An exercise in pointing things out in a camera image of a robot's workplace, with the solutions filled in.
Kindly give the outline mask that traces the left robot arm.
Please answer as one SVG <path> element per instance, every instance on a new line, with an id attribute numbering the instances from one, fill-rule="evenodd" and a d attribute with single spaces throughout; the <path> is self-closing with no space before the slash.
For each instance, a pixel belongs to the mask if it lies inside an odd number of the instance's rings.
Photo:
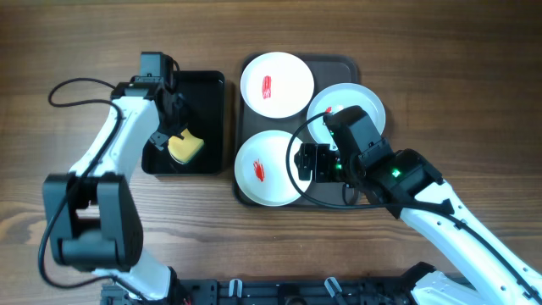
<path id="1" fill-rule="evenodd" d="M 178 68 L 164 53 L 142 53 L 140 73 L 113 86 L 105 102 L 109 115 L 86 154 L 68 173 L 45 179 L 47 226 L 37 266 L 49 286 L 68 290 L 111 280 L 132 303 L 191 302 L 174 270 L 144 250 L 129 188 L 147 142 L 183 128 Z"/>

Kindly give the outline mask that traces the yellow green sponge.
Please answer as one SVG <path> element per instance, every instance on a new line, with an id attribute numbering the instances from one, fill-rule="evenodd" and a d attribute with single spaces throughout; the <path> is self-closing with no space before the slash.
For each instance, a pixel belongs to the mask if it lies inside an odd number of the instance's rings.
<path id="1" fill-rule="evenodd" d="M 168 150 L 179 164 L 188 164 L 203 148 L 204 140 L 193 136 L 188 129 L 168 139 Z"/>

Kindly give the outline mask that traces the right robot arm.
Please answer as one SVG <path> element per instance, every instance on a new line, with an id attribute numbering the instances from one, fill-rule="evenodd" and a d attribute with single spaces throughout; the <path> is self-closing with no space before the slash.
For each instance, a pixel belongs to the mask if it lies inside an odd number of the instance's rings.
<path id="1" fill-rule="evenodd" d="M 433 243 L 469 282 L 464 286 L 433 266 L 418 265 L 406 289 L 417 304 L 539 304 L 541 275 L 496 238 L 462 203 L 420 153 L 393 151 L 358 106 L 318 114 L 337 151 L 305 143 L 286 155 L 300 180 L 344 183 L 367 203 L 342 210 L 385 208 Z"/>

